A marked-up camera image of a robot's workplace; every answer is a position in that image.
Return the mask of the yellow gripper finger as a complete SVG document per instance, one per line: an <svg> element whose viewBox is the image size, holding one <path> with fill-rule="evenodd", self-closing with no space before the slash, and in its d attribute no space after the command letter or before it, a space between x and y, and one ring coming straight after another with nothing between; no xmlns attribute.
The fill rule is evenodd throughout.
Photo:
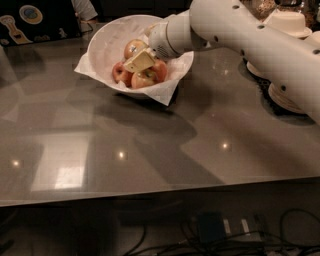
<svg viewBox="0 0 320 256"><path fill-rule="evenodd" d="M143 49L125 61L124 68L131 73L140 72L155 64L155 55L149 49Z"/></svg>

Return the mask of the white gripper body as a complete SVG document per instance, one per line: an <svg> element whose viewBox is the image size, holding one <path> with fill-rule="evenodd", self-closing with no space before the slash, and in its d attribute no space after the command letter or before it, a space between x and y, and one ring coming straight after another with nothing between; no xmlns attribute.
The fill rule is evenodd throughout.
<svg viewBox="0 0 320 256"><path fill-rule="evenodd" d="M167 36L168 24L168 20L162 19L145 29L148 45L152 52L165 61L180 57L180 54L169 43Z"/></svg>

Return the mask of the person forearm white sleeve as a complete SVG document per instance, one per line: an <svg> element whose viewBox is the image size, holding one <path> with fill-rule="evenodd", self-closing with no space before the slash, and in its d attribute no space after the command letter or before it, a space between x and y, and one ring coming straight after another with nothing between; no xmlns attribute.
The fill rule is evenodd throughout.
<svg viewBox="0 0 320 256"><path fill-rule="evenodd" d="M76 16L86 23L96 23L98 13L90 0L71 0Z"/></svg>

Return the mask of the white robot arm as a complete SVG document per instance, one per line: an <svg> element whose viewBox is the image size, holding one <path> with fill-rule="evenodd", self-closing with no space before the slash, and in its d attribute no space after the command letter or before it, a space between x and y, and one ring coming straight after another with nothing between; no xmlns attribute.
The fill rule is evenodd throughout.
<svg viewBox="0 0 320 256"><path fill-rule="evenodd" d="M193 0L190 8L151 25L147 49L124 64L130 72L186 52L229 48L263 72L303 113L320 123L319 49L257 20L239 0Z"/></svg>

